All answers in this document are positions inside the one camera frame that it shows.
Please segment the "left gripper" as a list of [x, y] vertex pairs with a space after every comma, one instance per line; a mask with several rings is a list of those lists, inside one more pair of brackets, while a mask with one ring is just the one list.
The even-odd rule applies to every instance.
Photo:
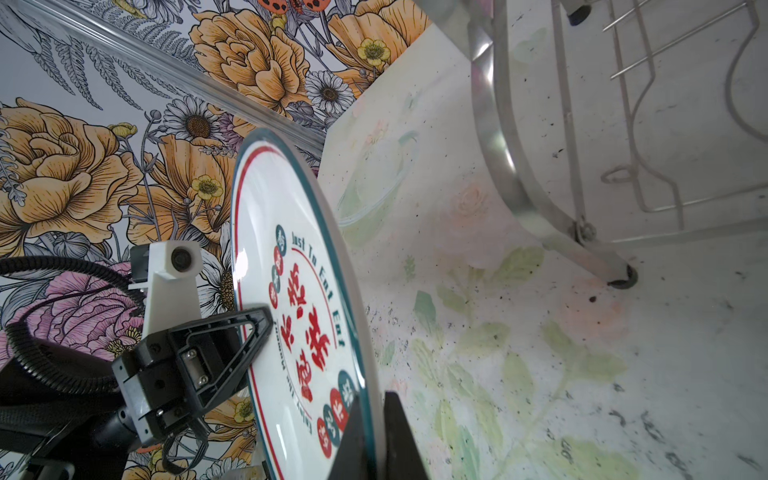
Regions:
[[140, 446], [190, 434], [202, 417], [244, 388], [273, 327], [265, 305], [219, 314], [152, 335], [111, 365], [125, 406], [118, 414]]

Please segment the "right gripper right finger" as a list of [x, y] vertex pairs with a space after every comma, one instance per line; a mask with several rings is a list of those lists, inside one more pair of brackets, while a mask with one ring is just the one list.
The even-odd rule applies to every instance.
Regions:
[[427, 480], [428, 475], [398, 394], [386, 391], [384, 398], [386, 429], [385, 479]]

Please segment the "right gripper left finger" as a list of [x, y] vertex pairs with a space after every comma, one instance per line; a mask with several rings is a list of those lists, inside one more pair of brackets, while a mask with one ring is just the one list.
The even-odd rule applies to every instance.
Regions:
[[356, 398], [351, 404], [350, 419], [341, 439], [328, 480], [366, 480], [368, 462], [365, 447], [365, 432], [361, 401]]

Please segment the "white plate red characters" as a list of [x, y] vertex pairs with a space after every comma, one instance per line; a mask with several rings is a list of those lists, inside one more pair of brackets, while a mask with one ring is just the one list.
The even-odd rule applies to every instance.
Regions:
[[237, 306], [265, 305], [273, 318], [248, 371], [272, 477], [328, 479], [359, 398], [367, 479], [383, 478], [383, 400], [344, 240], [312, 170], [265, 128], [236, 162], [231, 241]]

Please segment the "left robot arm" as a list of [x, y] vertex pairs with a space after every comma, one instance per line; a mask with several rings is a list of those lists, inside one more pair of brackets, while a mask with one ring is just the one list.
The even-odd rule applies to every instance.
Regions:
[[147, 334], [111, 364], [79, 353], [93, 376], [62, 368], [66, 350], [46, 350], [24, 321], [8, 326], [8, 368], [31, 387], [29, 403], [1, 406], [1, 446], [28, 456], [36, 478], [120, 469], [131, 452], [159, 445], [173, 476], [194, 469], [213, 433], [205, 417], [245, 388], [273, 318], [258, 307]]

